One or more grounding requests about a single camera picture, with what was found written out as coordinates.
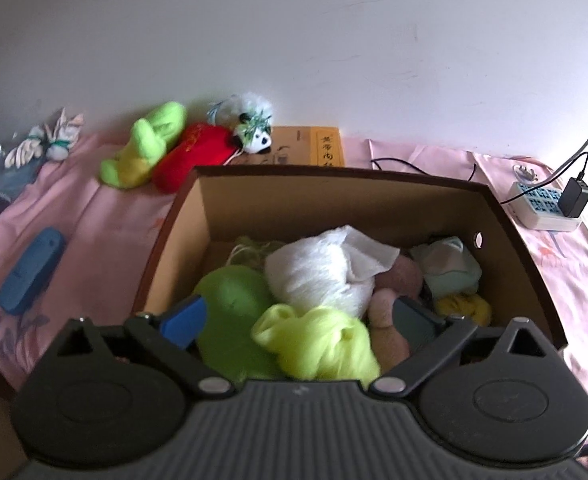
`lime green yarn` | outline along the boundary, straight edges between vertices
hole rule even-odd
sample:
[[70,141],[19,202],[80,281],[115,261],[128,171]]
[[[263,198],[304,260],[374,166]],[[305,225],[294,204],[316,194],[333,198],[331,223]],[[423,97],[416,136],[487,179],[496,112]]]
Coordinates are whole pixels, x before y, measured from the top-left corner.
[[380,375],[365,325],[334,308],[319,306],[297,317],[292,307],[276,304],[254,324],[251,337],[295,379],[359,380],[366,388]]

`white plush toy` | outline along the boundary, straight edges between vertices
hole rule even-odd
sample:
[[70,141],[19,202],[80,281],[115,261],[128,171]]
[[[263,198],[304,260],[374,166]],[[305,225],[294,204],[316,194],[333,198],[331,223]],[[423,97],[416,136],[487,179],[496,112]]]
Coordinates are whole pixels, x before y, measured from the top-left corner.
[[245,153],[269,153],[272,106],[267,99],[247,92],[234,94],[207,113],[209,124],[234,132],[238,148]]
[[322,305],[360,318],[374,276],[391,269],[399,253],[344,226],[280,248],[267,257],[264,272],[274,297],[299,316]]
[[65,160],[78,141],[83,125],[82,114],[68,119],[63,108],[53,130],[47,124],[44,128],[40,125],[32,127],[25,140],[7,154],[5,168],[20,168],[32,158],[40,158],[43,154],[48,160]]

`red stuffed toy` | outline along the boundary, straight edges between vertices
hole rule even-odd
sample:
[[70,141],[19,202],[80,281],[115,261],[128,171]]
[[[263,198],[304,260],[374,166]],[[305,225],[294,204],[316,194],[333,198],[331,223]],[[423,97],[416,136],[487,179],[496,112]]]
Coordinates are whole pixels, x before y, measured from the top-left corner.
[[181,143],[154,168],[152,182],[162,192],[176,193],[194,166],[222,164],[237,149],[228,129],[190,124],[181,135]]

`bed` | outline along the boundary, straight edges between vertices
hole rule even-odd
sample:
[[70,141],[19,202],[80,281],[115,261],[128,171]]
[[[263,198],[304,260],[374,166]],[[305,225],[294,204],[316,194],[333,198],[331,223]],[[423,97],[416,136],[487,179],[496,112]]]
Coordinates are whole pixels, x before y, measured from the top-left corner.
[[[343,139],[348,166],[372,168],[370,160],[397,157],[427,173],[487,184],[502,200],[514,181],[515,161],[462,150]],[[120,191],[96,180],[98,166],[121,147],[102,136],[84,136],[64,163],[45,164],[35,184],[0,216],[0,283],[30,240],[43,228],[59,229],[68,248],[48,289],[26,314],[0,309],[0,373],[19,388],[52,338],[70,317],[117,324],[131,312],[144,266],[172,196],[153,186]],[[540,175],[542,163],[527,159]],[[392,171],[414,171],[393,161]],[[525,240],[564,325],[565,362],[588,392],[588,230],[572,233],[517,229]]]

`ribbed black surface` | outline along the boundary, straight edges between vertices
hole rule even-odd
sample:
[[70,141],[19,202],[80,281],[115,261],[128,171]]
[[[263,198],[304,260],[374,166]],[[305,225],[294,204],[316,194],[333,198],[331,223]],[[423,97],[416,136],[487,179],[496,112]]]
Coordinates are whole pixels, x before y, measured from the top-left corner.
[[[135,438],[124,434],[123,438]],[[573,460],[507,471],[438,447],[399,403],[366,397],[356,383],[250,381],[238,396],[203,402],[162,449],[101,471],[29,463],[20,480],[588,479]]]

